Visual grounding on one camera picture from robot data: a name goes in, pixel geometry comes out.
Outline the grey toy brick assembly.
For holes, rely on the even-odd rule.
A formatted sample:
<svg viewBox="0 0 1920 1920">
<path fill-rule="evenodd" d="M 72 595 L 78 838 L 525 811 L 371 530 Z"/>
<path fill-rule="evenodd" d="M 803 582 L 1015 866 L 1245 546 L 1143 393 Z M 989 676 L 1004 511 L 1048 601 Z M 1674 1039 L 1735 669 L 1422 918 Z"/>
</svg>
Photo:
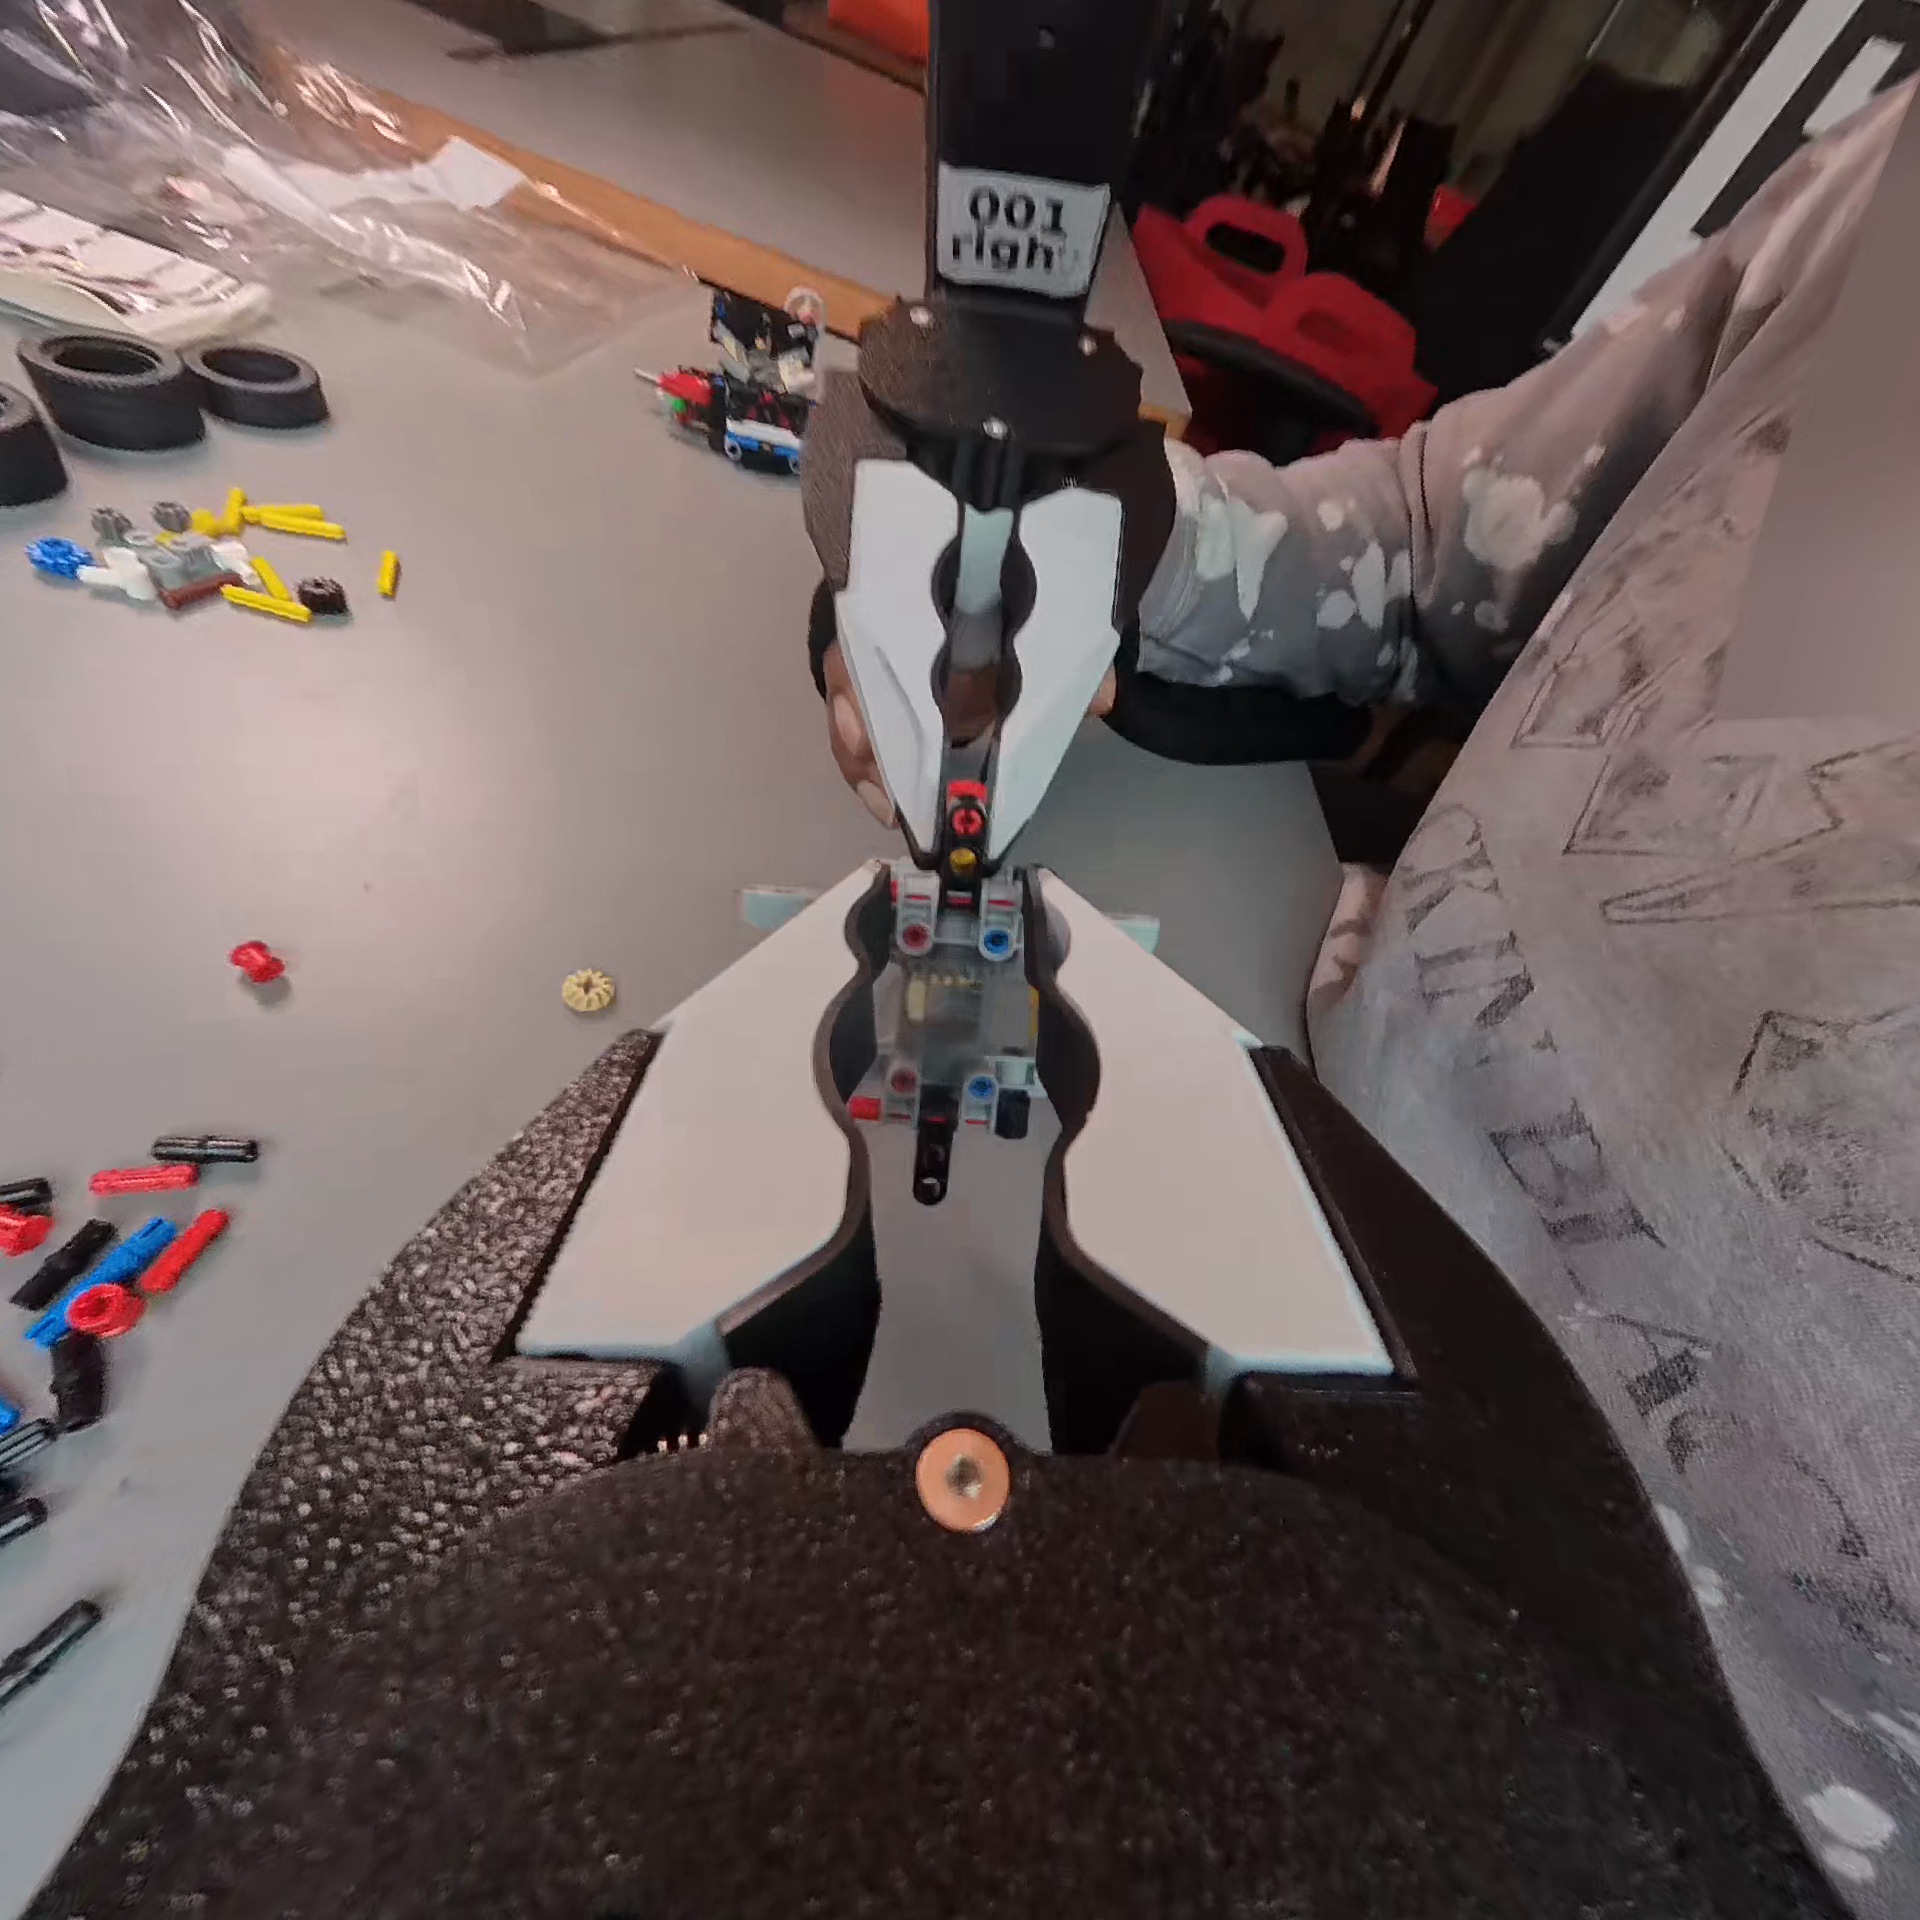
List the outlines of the grey toy brick assembly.
<svg viewBox="0 0 1920 1920">
<path fill-rule="evenodd" d="M 991 865 L 993 829 L 989 782 L 950 777 L 930 865 L 890 865 L 877 1065 L 846 1100 L 855 1123 L 912 1134 L 927 1209 L 948 1199 L 962 1140 L 1024 1140 L 1045 1098 L 1024 875 Z"/>
</svg>

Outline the black toy brick car chassis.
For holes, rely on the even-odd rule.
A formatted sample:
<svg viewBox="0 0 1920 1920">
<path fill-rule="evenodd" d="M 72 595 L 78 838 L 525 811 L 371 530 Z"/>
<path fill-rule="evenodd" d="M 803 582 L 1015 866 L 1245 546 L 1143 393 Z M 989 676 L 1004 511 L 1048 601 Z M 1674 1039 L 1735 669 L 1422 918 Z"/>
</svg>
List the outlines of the black toy brick car chassis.
<svg viewBox="0 0 1920 1920">
<path fill-rule="evenodd" d="M 745 470 L 801 477 L 818 399 L 825 296 L 789 289 L 782 303 L 712 286 L 708 364 L 634 369 L 661 419 L 689 445 Z"/>
</svg>

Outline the person's grey printed sweatshirt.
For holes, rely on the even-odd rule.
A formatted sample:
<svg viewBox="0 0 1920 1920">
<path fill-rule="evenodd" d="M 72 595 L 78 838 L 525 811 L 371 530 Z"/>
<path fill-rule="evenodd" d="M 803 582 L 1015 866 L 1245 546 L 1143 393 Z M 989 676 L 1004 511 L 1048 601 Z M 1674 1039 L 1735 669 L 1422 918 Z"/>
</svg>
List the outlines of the person's grey printed sweatshirt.
<svg viewBox="0 0 1920 1920">
<path fill-rule="evenodd" d="M 1733 718 L 1917 82 L 1621 318 L 1308 480 L 1495 676 L 1314 1025 L 1596 1393 L 1789 1821 L 1917 1916 L 1917 722 Z"/>
</svg>

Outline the grey desk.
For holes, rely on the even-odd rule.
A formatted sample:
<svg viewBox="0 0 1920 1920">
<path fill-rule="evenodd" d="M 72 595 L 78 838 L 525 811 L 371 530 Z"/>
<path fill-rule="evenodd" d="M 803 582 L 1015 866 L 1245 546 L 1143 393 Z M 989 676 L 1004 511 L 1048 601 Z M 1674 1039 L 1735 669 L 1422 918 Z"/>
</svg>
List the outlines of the grey desk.
<svg viewBox="0 0 1920 1920">
<path fill-rule="evenodd" d="M 295 301 L 277 330 L 324 428 L 80 447 L 64 501 L 4 517 L 4 1180 L 53 1185 L 50 1247 L 90 1217 L 232 1217 L 4 1548 L 4 1649 L 107 1606 L 4 1715 L 4 1916 L 118 1769 L 257 1453 L 388 1263 L 751 948 L 740 890 L 825 890 L 890 844 L 829 756 L 795 488 L 678 445 L 634 379 L 700 358 L 706 314 L 531 377 Z M 398 550 L 396 599 L 343 629 L 169 612 L 133 544 L 231 488 Z M 38 578 L 42 537 L 92 580 Z M 287 976 L 247 985 L 243 942 Z M 612 974 L 610 1013 L 565 1008 L 580 969 Z M 262 1153 L 187 1194 L 87 1194 L 172 1134 Z"/>
</svg>

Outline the grey table with dark cutout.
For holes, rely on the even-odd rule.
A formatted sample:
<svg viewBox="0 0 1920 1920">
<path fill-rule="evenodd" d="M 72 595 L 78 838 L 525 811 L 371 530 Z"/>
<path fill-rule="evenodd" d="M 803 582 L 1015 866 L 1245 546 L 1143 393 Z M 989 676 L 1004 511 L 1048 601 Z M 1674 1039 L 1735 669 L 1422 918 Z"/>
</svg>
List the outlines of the grey table with dark cutout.
<svg viewBox="0 0 1920 1920">
<path fill-rule="evenodd" d="M 507 27 L 420 5 L 250 5 L 304 57 L 708 228 L 884 295 L 922 283 L 918 92 L 728 5 L 552 5 Z"/>
</svg>

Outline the person's right hand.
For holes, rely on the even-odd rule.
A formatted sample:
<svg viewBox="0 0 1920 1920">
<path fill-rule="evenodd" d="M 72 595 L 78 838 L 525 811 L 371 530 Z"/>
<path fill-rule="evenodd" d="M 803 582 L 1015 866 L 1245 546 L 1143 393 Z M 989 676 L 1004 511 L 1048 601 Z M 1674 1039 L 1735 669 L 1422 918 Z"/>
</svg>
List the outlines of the person's right hand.
<svg viewBox="0 0 1920 1920">
<path fill-rule="evenodd" d="M 880 829 L 898 829 L 898 811 L 875 754 L 840 646 L 836 595 L 831 580 L 820 580 L 812 595 L 806 646 L 811 675 L 827 712 L 829 753 L 840 780 Z"/>
</svg>

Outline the group of yellow toy pins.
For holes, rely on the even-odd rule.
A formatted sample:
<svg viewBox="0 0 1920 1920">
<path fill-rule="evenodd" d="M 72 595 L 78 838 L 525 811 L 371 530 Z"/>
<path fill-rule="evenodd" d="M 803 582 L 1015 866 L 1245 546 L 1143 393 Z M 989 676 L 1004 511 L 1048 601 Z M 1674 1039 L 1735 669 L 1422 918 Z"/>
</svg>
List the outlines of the group of yellow toy pins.
<svg viewBox="0 0 1920 1920">
<path fill-rule="evenodd" d="M 220 601 L 293 629 L 343 629 L 360 611 L 390 607 L 402 584 L 394 546 L 354 549 L 347 521 L 320 498 L 255 497 L 226 490 L 215 507 L 187 507 L 185 533 L 239 544 L 253 564 L 255 586 L 228 589 Z M 297 601 L 302 578 L 333 578 L 348 595 L 348 620 L 317 620 Z"/>
</svg>

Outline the person's right forearm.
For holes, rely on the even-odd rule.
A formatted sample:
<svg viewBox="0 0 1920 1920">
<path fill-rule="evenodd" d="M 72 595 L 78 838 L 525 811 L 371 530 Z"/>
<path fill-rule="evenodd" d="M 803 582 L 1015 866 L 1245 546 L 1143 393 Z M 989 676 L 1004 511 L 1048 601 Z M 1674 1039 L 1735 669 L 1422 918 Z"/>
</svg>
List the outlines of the person's right forearm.
<svg viewBox="0 0 1920 1920">
<path fill-rule="evenodd" d="M 1520 650 L 1572 511 L 1446 409 L 1285 467 L 1165 445 L 1172 521 L 1094 701 L 1152 754 L 1308 759 L 1316 720 L 1428 708 L 1468 730 Z"/>
</svg>

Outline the pile of black red blue pins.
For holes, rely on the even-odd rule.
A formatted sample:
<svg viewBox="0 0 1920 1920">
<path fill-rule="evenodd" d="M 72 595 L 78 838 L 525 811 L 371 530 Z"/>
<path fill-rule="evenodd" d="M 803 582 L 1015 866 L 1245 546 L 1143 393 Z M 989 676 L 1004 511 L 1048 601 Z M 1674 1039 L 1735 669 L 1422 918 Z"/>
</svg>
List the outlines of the pile of black red blue pins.
<svg viewBox="0 0 1920 1920">
<path fill-rule="evenodd" d="M 92 1201 L 187 1194 L 215 1170 L 261 1162 L 257 1134 L 174 1132 L 152 1140 L 138 1164 L 105 1167 L 87 1183 Z M 4 1183 L 4 1258 L 41 1250 L 55 1228 L 46 1179 Z M 138 1329 L 148 1309 L 180 1288 L 231 1228 L 226 1207 L 191 1217 L 155 1213 L 133 1226 L 105 1215 L 46 1250 L 12 1291 L 9 1307 L 24 1316 L 20 1338 L 48 1368 L 48 1412 L 29 1412 L 4 1390 L 2 1542 L 31 1539 L 53 1519 L 48 1501 L 27 1486 L 27 1472 L 55 1443 L 96 1428 L 108 1412 L 110 1346 Z M 16 1645 L 4 1646 L 2 1707 L 9 1716 L 103 1626 L 101 1596 L 76 1596 Z"/>
</svg>

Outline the grey and brown toy brick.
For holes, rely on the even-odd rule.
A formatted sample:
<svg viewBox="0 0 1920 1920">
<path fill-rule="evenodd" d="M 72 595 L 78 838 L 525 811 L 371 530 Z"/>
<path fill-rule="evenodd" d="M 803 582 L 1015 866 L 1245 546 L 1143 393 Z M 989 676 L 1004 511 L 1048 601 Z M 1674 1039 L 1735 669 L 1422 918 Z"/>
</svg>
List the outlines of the grey and brown toy brick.
<svg viewBox="0 0 1920 1920">
<path fill-rule="evenodd" d="M 192 530 L 167 540 L 143 538 L 130 546 L 155 589 L 157 603 L 169 612 L 187 612 L 232 591 L 257 586 L 253 562 L 235 540 L 212 540 Z"/>
</svg>

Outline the clear plastic bag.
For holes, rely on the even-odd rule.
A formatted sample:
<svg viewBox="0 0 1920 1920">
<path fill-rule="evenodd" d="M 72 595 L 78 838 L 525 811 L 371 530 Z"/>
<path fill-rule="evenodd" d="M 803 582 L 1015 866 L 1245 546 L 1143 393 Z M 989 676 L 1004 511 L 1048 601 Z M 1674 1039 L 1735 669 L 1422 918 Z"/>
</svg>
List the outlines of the clear plastic bag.
<svg viewBox="0 0 1920 1920">
<path fill-rule="evenodd" d="M 283 44 L 250 5 L 4 5 L 4 188 L 267 286 L 277 312 L 324 296 L 515 373 L 556 373 L 659 317 L 695 324 L 708 289 L 623 247 L 540 166 Z M 283 215 L 220 166 L 228 146 L 360 173 L 463 138 L 529 184 L 499 206 Z"/>
</svg>

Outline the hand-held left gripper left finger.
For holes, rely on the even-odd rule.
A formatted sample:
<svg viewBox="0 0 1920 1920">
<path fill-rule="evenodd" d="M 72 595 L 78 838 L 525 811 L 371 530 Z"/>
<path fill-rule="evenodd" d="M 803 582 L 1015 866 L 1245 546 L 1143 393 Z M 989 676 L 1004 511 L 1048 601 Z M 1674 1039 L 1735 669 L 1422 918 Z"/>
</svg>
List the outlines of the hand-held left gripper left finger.
<svg viewBox="0 0 1920 1920">
<path fill-rule="evenodd" d="M 715 1389 L 871 1223 L 852 1094 L 879 1063 L 894 886 L 858 865 L 684 999 L 515 1335 L 537 1361 L 640 1361 Z"/>
</svg>

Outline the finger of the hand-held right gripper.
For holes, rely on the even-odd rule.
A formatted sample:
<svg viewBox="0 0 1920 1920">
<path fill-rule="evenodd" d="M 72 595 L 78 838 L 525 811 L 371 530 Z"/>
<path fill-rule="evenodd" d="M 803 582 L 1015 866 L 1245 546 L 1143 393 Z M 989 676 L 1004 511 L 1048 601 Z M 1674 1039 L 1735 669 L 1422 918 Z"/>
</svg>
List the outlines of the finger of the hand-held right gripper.
<svg viewBox="0 0 1920 1920">
<path fill-rule="evenodd" d="M 1035 595 L 1012 637 L 1019 692 L 993 754 L 991 866 L 1035 821 L 1117 658 L 1122 534 L 1125 511 L 1108 492 L 1051 492 L 1021 515 Z"/>
<path fill-rule="evenodd" d="M 946 720 L 936 692 L 948 629 L 936 596 L 962 504 L 907 460 L 855 468 L 846 586 L 836 637 L 897 821 L 912 848 L 939 841 Z"/>
</svg>

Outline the white instruction booklet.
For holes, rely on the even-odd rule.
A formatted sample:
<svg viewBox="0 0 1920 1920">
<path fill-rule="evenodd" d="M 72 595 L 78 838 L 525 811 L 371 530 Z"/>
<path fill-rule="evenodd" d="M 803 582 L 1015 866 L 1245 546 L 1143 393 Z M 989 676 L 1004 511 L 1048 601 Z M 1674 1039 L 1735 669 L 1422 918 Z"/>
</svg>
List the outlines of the white instruction booklet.
<svg viewBox="0 0 1920 1920">
<path fill-rule="evenodd" d="M 2 192 L 2 309 L 12 317 L 187 349 L 236 336 L 273 307 L 261 283 Z"/>
</svg>

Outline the white paper sheet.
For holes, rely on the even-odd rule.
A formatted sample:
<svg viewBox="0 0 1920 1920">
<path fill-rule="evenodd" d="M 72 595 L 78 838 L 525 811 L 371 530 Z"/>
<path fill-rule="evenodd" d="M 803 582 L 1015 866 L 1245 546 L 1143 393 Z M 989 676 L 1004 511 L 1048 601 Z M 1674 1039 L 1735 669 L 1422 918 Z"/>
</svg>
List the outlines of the white paper sheet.
<svg viewBox="0 0 1920 1920">
<path fill-rule="evenodd" d="M 226 146 L 218 164 L 253 201 L 309 226 L 333 225 L 354 209 L 482 212 L 529 184 L 520 169 L 465 138 L 450 138 L 420 160 L 363 170 L 273 158 L 255 146 Z"/>
</svg>

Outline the black framed white poster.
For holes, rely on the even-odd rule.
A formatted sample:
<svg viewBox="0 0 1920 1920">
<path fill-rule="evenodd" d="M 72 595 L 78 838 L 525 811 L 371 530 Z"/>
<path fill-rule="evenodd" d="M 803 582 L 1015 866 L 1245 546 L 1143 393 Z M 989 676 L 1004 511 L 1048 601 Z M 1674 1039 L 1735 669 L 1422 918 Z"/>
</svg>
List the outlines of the black framed white poster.
<svg viewBox="0 0 1920 1920">
<path fill-rule="evenodd" d="M 1613 317 L 1726 228 L 1789 156 L 1914 78 L 1917 66 L 1914 2 L 1763 5 L 1545 324 L 1539 357 Z"/>
</svg>

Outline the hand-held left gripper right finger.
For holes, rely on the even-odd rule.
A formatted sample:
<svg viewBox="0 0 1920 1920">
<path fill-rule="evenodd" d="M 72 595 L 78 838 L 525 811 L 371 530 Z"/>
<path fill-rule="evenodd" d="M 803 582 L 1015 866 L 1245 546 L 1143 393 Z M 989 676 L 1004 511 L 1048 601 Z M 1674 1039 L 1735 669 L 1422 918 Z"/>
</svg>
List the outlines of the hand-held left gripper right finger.
<svg viewBox="0 0 1920 1920">
<path fill-rule="evenodd" d="M 1392 1381 L 1379 1314 L 1260 1074 L 1260 1036 L 1068 883 L 1027 876 L 1036 1069 L 1059 1118 L 1046 1244 L 1144 1362 Z"/>
</svg>

